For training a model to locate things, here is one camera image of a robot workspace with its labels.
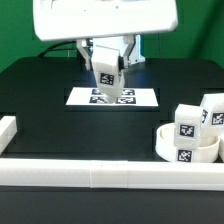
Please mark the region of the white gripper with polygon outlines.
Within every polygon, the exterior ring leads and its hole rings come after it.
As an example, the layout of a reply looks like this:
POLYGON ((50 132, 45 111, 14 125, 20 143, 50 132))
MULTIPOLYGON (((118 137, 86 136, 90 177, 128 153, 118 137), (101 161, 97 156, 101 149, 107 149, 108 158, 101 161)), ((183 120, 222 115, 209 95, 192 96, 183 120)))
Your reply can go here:
POLYGON ((119 69, 129 67, 135 36, 170 32, 178 26, 176 0, 33 0, 36 35, 42 41, 72 40, 87 70, 92 69, 89 39, 125 35, 119 69))

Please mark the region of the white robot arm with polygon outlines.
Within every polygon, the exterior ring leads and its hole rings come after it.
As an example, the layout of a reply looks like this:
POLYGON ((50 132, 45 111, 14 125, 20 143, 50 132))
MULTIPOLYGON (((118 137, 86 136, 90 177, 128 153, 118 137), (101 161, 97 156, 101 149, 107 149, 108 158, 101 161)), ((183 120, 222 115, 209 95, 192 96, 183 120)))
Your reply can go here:
POLYGON ((86 66, 97 46, 116 49, 125 64, 141 62, 140 36, 178 26, 176 0, 32 0, 42 41, 74 40, 86 66))

